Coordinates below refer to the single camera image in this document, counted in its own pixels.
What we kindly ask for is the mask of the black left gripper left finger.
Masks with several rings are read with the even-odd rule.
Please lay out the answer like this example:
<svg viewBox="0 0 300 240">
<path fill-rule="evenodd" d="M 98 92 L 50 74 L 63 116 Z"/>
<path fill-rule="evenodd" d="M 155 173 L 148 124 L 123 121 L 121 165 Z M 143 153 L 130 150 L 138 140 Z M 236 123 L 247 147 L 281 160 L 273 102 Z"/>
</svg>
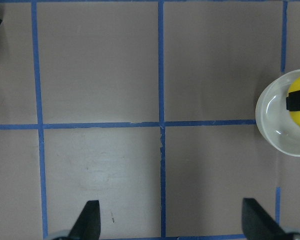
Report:
<svg viewBox="0 0 300 240">
<path fill-rule="evenodd" d="M 68 234 L 68 238 L 99 238 L 101 213 L 99 200 L 86 202 L 79 217 Z"/>
</svg>

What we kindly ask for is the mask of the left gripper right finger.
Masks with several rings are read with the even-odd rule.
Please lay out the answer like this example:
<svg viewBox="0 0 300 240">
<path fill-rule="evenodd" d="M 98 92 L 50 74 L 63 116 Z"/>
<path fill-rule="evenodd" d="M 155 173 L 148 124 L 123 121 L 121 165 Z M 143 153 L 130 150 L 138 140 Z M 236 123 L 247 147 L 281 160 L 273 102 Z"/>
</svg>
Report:
<svg viewBox="0 0 300 240">
<path fill-rule="evenodd" d="M 288 93 L 286 97 L 286 109 L 288 111 L 300 111 L 300 90 Z"/>
</svg>

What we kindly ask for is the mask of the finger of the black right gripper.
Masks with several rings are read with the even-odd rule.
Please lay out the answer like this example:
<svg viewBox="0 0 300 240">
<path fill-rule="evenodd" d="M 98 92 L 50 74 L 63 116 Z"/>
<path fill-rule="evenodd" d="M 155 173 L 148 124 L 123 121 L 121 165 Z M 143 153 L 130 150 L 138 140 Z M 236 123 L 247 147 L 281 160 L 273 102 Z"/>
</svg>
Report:
<svg viewBox="0 0 300 240">
<path fill-rule="evenodd" d="M 243 198 L 241 228 L 246 238 L 283 238 L 286 232 L 254 198 Z"/>
</svg>

